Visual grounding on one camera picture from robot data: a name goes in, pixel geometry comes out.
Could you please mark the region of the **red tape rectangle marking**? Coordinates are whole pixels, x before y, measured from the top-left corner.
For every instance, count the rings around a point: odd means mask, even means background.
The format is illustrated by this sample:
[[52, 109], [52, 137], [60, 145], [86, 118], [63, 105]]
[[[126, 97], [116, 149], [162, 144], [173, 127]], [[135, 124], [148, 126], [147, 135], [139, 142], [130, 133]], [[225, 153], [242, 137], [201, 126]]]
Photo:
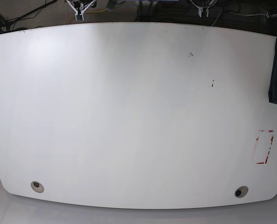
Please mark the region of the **red tape rectangle marking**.
[[274, 133], [274, 130], [259, 130], [254, 150], [255, 164], [267, 163], [274, 139]]

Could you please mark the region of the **left table grommet hole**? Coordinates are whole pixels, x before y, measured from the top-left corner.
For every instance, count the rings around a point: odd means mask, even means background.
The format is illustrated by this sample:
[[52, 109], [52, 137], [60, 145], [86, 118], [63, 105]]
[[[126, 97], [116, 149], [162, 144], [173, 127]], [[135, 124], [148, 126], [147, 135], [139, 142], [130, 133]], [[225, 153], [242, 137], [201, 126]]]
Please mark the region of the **left table grommet hole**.
[[37, 193], [43, 193], [44, 192], [43, 185], [40, 184], [39, 182], [36, 182], [36, 181], [31, 182], [31, 188]]

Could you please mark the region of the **table grommet hole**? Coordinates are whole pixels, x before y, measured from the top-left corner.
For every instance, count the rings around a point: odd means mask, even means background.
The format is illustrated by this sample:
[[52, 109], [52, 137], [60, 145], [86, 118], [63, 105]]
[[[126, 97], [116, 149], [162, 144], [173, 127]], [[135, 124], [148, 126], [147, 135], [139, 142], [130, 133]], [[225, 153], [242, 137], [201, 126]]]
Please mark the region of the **table grommet hole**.
[[243, 198], [247, 195], [248, 191], [249, 191], [249, 188], [247, 186], [241, 186], [241, 187], [236, 189], [235, 197]]
[[39, 182], [36, 182], [36, 181], [31, 182], [31, 188], [37, 193], [43, 193], [44, 192], [43, 185], [40, 184]]

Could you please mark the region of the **right table grommet hole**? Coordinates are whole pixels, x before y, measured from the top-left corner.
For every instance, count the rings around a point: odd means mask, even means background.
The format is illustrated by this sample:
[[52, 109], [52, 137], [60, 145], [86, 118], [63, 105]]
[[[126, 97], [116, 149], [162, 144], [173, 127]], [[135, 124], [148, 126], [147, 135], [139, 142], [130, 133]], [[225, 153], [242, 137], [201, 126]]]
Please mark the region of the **right table grommet hole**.
[[247, 195], [248, 191], [249, 191], [249, 188], [247, 186], [241, 186], [241, 187], [236, 189], [235, 197], [243, 198]]

